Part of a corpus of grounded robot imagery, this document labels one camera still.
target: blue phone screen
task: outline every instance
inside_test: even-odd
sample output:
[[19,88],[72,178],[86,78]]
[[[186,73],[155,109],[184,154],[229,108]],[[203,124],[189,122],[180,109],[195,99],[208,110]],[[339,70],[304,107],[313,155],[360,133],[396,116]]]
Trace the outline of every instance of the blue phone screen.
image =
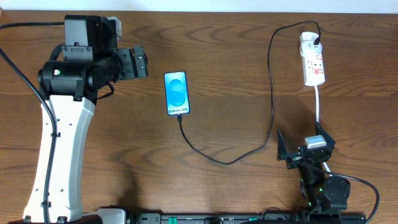
[[185,72],[170,72],[164,75],[167,113],[169,115],[189,113],[189,98]]

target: white power strip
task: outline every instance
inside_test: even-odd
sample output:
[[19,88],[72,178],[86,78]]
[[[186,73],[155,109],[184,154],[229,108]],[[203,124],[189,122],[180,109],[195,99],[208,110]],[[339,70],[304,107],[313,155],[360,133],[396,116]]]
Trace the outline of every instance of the white power strip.
[[300,55],[303,59],[304,84],[317,86],[325,82],[322,60],[322,44],[314,45],[318,34],[303,32],[300,36]]

